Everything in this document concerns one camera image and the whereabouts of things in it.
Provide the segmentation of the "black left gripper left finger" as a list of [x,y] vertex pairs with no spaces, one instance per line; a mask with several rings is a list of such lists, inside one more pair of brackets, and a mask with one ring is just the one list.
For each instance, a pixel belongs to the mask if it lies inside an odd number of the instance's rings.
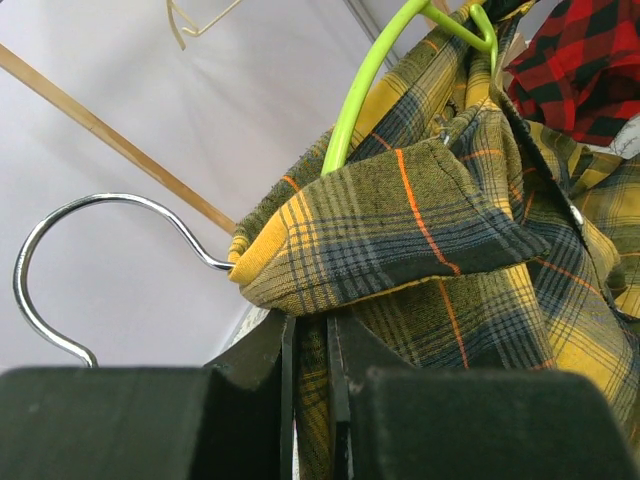
[[273,311],[197,368],[1,378],[5,479],[288,479],[296,321]]

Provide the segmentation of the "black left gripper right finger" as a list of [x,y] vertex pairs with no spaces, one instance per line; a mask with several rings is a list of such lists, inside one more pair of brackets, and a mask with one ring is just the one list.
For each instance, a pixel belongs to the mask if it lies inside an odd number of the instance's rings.
[[631,479],[599,390],[558,371],[419,369],[358,320],[327,325],[335,479]]

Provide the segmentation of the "yellow plaid shirt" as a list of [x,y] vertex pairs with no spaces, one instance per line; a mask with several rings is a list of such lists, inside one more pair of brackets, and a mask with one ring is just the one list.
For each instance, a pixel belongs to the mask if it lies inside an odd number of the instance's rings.
[[427,369],[556,370],[639,455],[639,162],[522,118],[484,55],[429,32],[238,225],[230,279],[299,319],[299,473],[333,475],[326,312]]

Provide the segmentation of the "red black plaid shirt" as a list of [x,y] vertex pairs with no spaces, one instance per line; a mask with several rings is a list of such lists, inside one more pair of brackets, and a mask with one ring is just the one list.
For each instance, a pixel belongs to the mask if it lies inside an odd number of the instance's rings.
[[506,71],[522,117],[608,146],[639,114],[639,2],[559,2]]

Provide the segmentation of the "green clothes hanger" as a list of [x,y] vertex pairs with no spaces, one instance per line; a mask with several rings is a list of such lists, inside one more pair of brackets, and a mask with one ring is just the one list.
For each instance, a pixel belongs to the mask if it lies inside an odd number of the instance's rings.
[[[327,175],[344,166],[356,121],[363,109],[373,80],[398,37],[410,21],[418,15],[428,18],[435,25],[486,54],[492,63],[497,61],[496,33],[482,2],[473,1],[469,6],[469,15],[476,25],[475,30],[469,30],[463,24],[452,19],[432,1],[406,2],[375,38],[352,81],[332,131],[321,170],[322,174]],[[48,214],[33,227],[19,250],[12,274],[14,298],[24,320],[37,334],[50,344],[78,358],[89,368],[97,367],[97,357],[88,347],[60,333],[41,317],[28,290],[28,275],[38,244],[56,223],[81,209],[107,203],[134,205],[159,215],[181,235],[202,263],[223,272],[230,271],[234,267],[230,262],[211,256],[191,230],[171,210],[139,195],[128,193],[92,194],[73,200]]]

